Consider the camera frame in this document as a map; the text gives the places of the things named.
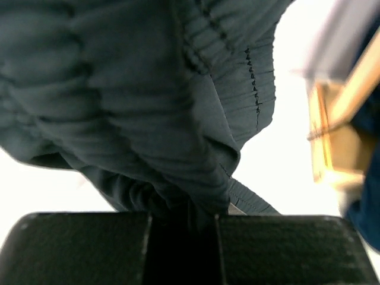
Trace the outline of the dark charcoal shorts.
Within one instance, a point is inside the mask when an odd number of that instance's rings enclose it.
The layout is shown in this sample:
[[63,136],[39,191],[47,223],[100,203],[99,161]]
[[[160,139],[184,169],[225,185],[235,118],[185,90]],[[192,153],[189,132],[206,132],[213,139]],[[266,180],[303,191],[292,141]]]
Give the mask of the dark charcoal shorts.
[[82,173],[118,211],[226,214],[275,102],[290,1],[2,1],[1,147]]

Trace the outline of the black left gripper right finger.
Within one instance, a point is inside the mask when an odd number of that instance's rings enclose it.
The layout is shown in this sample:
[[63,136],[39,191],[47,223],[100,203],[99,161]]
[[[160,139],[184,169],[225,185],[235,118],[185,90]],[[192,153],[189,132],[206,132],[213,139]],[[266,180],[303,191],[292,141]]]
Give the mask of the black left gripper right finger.
[[216,220],[223,284],[378,284],[359,235],[333,216]]

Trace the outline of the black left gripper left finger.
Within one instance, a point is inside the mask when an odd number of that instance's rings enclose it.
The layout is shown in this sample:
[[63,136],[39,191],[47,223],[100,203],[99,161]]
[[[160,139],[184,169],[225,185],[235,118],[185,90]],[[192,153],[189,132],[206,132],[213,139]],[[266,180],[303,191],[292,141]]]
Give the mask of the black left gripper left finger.
[[33,213],[1,249],[1,284],[142,284],[151,217]]

